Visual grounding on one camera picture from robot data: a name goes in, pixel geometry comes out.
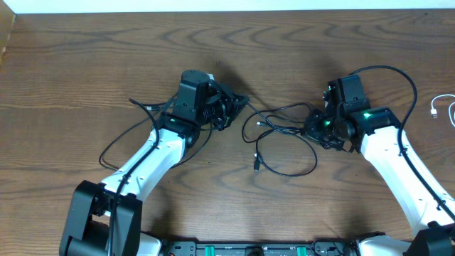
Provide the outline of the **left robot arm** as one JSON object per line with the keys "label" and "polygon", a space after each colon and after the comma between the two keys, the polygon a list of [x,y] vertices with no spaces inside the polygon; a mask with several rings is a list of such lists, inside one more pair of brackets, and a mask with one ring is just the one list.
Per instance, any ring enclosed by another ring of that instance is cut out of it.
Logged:
{"label": "left robot arm", "polygon": [[149,116],[152,130],[143,146],[101,182],[76,187],[60,255],[158,255],[160,239],[141,231],[143,202],[168,170],[183,163],[203,126],[224,130],[249,100],[211,74],[184,71],[160,116]]}

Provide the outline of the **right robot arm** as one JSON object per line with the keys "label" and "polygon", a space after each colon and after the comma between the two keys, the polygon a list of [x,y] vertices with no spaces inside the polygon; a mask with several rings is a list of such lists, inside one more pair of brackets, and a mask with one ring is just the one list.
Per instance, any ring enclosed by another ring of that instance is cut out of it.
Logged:
{"label": "right robot arm", "polygon": [[325,149],[362,154],[381,175],[413,232],[410,242],[384,233],[356,238],[344,255],[453,255],[454,198],[440,185],[388,107],[370,106],[358,75],[328,82],[325,107],[306,118],[302,134]]}

